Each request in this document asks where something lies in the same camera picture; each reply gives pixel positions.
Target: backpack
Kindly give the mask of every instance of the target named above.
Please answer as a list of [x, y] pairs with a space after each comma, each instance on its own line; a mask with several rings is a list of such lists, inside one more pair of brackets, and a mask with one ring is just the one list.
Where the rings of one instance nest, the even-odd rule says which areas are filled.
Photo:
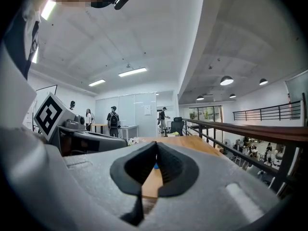
[[111, 128], [117, 128], [117, 125], [118, 125], [118, 116], [117, 116], [117, 113], [114, 112], [114, 113], [110, 113], [111, 117], [110, 117], [110, 120], [109, 120], [109, 126]]

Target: desk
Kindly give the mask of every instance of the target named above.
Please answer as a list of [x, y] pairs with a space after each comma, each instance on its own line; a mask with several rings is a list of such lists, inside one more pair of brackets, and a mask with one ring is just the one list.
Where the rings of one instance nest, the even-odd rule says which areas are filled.
[[[140, 138], [139, 141], [156, 141], [168, 143], [177, 146], [183, 146], [189, 149], [209, 153], [215, 156], [222, 156], [214, 147], [206, 143], [199, 136], [178, 136], [178, 137], [157, 137], [157, 138]], [[148, 178], [142, 185], [142, 196], [144, 198], [155, 199], [158, 197], [158, 188], [163, 186], [163, 179], [159, 169], [152, 169]]]
[[126, 139], [127, 141], [129, 141], [130, 137], [129, 137], [129, 134], [128, 134], [128, 131], [130, 129], [136, 129], [136, 136], [133, 136], [131, 138], [134, 138], [134, 137], [138, 137], [139, 136], [139, 132], [138, 132], [138, 125], [132, 125], [132, 126], [123, 126], [123, 127], [120, 127], [119, 130], [122, 130], [122, 131], [126, 131]]
[[96, 132], [96, 127], [101, 127], [101, 134], [103, 134], [103, 127], [108, 126], [108, 124], [91, 124], [91, 131], [92, 127], [95, 127], [95, 132]]

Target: metal railing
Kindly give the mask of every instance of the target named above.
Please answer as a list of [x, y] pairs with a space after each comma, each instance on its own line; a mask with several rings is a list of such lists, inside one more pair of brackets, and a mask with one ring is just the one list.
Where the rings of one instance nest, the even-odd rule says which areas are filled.
[[233, 112], [234, 121], [300, 119], [300, 101], [261, 109]]
[[[203, 121], [197, 121], [197, 120], [190, 120], [183, 118], [183, 121], [185, 121], [185, 125], [183, 128], [183, 134], [187, 135], [193, 135], [191, 131], [188, 129], [191, 129], [192, 131], [195, 131], [198, 133], [199, 137], [205, 137], [206, 142], [212, 141], [215, 147], [216, 144], [221, 146], [222, 148], [232, 152], [235, 156], [238, 156], [239, 158], [247, 161], [248, 163], [258, 167], [259, 169], [265, 171], [266, 173], [272, 175], [275, 177], [274, 182], [271, 185], [271, 189], [273, 191], [277, 192], [282, 184], [285, 182], [288, 186], [294, 187], [296, 184], [295, 178], [292, 176], [288, 176], [289, 168], [292, 164], [294, 153], [296, 147], [303, 148], [304, 146], [308, 145], [308, 128], [303, 127], [266, 127], [266, 126], [249, 126], [249, 125], [234, 125], [234, 124], [228, 124], [228, 123], [218, 123], [218, 122], [203, 122]], [[195, 126], [189, 126], [187, 125], [187, 122], [191, 122], [193, 124], [196, 124]], [[214, 129], [214, 137], [210, 137], [208, 135], [208, 130], [210, 128]], [[282, 164], [279, 168], [279, 170], [276, 170], [272, 167], [269, 167], [265, 165], [261, 161], [257, 161], [252, 157], [249, 157], [227, 145], [224, 143], [216, 140], [216, 130], [222, 130], [234, 134], [244, 135], [247, 137], [252, 137], [254, 139], [261, 139], [268, 142], [275, 142], [279, 144], [285, 144], [287, 145], [286, 151], [288, 152], [288, 159], [283, 159]]]

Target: stool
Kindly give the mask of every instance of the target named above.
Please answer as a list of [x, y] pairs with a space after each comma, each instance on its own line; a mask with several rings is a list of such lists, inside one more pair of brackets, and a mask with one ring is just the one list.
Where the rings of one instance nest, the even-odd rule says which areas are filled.
[[236, 160], [240, 160], [240, 164], [239, 164], [239, 166], [241, 165], [241, 158], [239, 157], [239, 156], [236, 156], [236, 158], [235, 158], [235, 163], [236, 163]]

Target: wooden table surface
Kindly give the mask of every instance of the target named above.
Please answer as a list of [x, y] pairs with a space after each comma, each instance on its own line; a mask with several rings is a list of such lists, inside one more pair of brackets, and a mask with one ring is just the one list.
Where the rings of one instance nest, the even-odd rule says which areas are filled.
[[[163, 142], [177, 146], [183, 146], [189, 149], [197, 150], [200, 152], [209, 153], [216, 156], [222, 154], [214, 147], [206, 143], [199, 136], [180, 136], [180, 137], [157, 137], [157, 138], [140, 138], [140, 141], [145, 142]], [[142, 196], [144, 198], [155, 199], [158, 197], [158, 188], [163, 185], [162, 175], [159, 169], [152, 169], [150, 175], [142, 185]]]

